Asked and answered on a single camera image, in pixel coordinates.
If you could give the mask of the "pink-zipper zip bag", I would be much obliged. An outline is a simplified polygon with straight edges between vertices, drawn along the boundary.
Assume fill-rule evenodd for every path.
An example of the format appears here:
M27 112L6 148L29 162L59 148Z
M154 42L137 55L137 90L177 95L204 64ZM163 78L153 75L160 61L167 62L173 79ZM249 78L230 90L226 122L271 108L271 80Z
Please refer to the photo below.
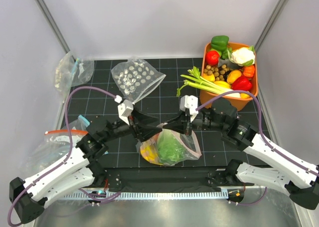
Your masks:
M137 152L149 163L160 166L174 166L180 162L198 160L202 154L197 136L162 129L144 142L138 141Z

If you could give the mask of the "green lettuce cabbage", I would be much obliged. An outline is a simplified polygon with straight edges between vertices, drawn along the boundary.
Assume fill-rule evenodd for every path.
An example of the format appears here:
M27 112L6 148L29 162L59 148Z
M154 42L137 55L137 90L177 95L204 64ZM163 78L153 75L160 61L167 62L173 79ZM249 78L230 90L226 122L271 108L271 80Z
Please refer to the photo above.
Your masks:
M192 158L191 153L183 144L180 134L166 129L159 134L157 152L164 166L173 166Z

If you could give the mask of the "yellow banana bunch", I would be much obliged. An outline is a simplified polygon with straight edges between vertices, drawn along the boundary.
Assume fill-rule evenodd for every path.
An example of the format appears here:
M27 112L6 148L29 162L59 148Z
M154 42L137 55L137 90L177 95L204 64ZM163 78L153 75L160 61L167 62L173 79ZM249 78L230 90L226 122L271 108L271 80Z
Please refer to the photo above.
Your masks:
M141 143L140 154L147 162L155 165L162 165L157 152L156 142L153 140L147 140Z

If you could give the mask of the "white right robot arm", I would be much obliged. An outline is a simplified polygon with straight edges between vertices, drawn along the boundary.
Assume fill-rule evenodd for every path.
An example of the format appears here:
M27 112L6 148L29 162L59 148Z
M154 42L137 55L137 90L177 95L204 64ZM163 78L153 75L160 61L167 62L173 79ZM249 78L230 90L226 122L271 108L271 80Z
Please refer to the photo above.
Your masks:
M225 99L215 100L208 112L197 111L193 96L181 99L179 114L164 123L164 128L191 135L194 130L219 131L221 139L246 154L270 165L258 168L231 160L223 172L211 177L214 183L256 184L287 195L295 204L315 210L319 205L319 167L274 144L262 131L240 120L237 109Z

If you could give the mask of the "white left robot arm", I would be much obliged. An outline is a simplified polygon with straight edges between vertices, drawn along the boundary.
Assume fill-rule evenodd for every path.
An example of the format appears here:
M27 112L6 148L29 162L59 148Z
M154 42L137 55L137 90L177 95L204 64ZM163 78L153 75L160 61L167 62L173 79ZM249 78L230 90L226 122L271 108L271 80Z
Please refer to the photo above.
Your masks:
M38 218L60 197L76 189L105 183L107 172L98 159L108 150L108 142L132 135L140 142L161 132L151 126L157 119L133 109L128 122L113 123L105 116L97 116L87 127L87 134L70 151L39 173L23 180L19 177L9 184L10 211L15 211L21 224Z

